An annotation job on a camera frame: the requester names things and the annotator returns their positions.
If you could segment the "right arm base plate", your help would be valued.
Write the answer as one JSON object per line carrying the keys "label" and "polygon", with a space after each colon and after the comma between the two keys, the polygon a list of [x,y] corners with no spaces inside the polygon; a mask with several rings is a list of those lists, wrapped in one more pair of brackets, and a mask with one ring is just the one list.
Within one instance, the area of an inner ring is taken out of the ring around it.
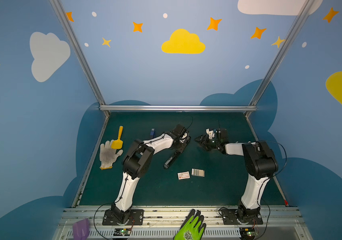
{"label": "right arm base plate", "polygon": [[260,214],[238,217],[237,209],[220,208],[219,214],[223,219],[224,225],[262,225],[264,223]]}

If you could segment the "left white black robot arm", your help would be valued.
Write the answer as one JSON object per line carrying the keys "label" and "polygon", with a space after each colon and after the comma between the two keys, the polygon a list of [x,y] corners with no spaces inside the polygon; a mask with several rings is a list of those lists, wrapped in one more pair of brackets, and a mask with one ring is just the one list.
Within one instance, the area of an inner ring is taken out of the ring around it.
{"label": "left white black robot arm", "polygon": [[123,179],[117,199],[111,204],[112,216],[120,224],[125,223],[132,207],[133,195],[140,178],[148,171],[155,154],[173,149],[175,152],[164,163],[163,167],[169,167],[175,162],[189,144],[191,137],[184,133],[177,136],[172,133],[164,133],[152,140],[135,140],[123,161]]}

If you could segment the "red white staple box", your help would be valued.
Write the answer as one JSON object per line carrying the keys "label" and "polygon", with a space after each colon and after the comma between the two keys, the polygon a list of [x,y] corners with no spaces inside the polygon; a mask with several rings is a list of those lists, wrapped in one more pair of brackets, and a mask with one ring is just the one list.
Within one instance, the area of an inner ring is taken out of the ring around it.
{"label": "red white staple box", "polygon": [[178,179],[179,180],[185,180],[185,179],[189,179],[191,176],[190,176],[190,172],[187,171],[187,172],[182,172],[182,173],[178,173]]}

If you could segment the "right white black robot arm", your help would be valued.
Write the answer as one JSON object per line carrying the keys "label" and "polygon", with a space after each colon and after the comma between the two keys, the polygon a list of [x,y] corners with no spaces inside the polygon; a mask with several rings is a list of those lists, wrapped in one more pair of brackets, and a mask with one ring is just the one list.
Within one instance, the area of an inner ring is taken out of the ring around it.
{"label": "right white black robot arm", "polygon": [[261,198],[266,185],[279,169],[275,154],[268,144],[265,141],[229,143],[226,139],[205,135],[195,138],[195,142],[206,151],[216,149],[225,155],[244,157],[248,181],[236,216],[242,224],[256,218],[260,214]]}

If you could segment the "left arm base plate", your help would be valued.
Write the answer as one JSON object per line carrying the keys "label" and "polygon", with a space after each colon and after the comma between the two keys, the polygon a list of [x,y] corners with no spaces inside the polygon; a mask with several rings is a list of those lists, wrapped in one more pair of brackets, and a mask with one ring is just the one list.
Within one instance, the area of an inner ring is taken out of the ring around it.
{"label": "left arm base plate", "polygon": [[128,226],[128,225],[138,225],[143,224],[143,214],[144,210],[128,210],[125,212],[114,212],[108,209],[104,212],[104,217],[102,221],[103,226]]}

